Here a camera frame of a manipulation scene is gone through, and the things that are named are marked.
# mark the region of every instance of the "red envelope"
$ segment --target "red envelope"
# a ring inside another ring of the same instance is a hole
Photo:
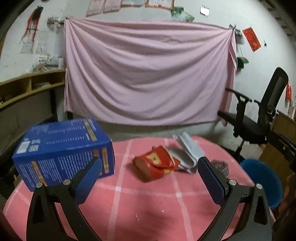
[[[246,36],[246,39],[248,40],[253,52],[261,47],[261,44],[259,43],[259,40],[252,28],[243,30],[243,33]]]

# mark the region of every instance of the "red snack bag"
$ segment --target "red snack bag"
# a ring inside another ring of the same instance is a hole
[[[291,89],[290,83],[288,82],[286,87],[286,100],[291,100],[291,99],[292,99],[292,89]]]
[[[171,173],[180,161],[173,158],[165,147],[159,146],[142,156],[135,157],[133,164],[145,181],[152,181]]]

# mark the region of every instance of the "office chair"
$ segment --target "office chair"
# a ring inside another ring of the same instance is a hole
[[[288,81],[289,78],[286,72],[279,67],[276,68],[261,102],[254,100],[259,106],[257,123],[244,115],[246,104],[252,102],[252,100],[235,90],[225,89],[228,92],[234,93],[237,97],[237,113],[218,111],[218,116],[234,126],[233,136],[240,136],[243,139],[235,153],[232,154],[238,162],[240,162],[239,154],[245,141],[259,145],[266,143],[266,137],[270,132],[271,122],[276,113],[275,108]]]

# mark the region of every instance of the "blue stool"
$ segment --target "blue stool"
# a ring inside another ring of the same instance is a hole
[[[241,167],[254,183],[264,187],[269,207],[275,209],[283,198],[283,188],[277,174],[265,163],[254,159],[244,160]]]

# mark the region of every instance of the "poster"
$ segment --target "poster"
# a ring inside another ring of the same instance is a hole
[[[22,39],[22,49],[21,54],[33,54],[33,34],[34,31],[29,31],[25,38]]]
[[[148,0],[145,6],[172,10],[174,8],[174,0]]]
[[[243,30],[242,32],[246,36],[246,39],[248,40],[253,52],[261,47],[261,44],[259,43],[259,40],[252,28],[247,28],[247,29]]]
[[[87,9],[86,16],[100,14],[104,7],[105,0],[91,0]]]
[[[48,40],[48,32],[40,31],[37,35],[37,47],[36,54],[44,54],[47,53],[47,40]]]
[[[185,12],[183,7],[174,7],[170,13],[173,21],[192,22],[194,20],[194,16]]]
[[[121,6],[143,6],[147,0],[123,0]]]
[[[119,11],[121,7],[121,0],[106,0],[103,13]]]

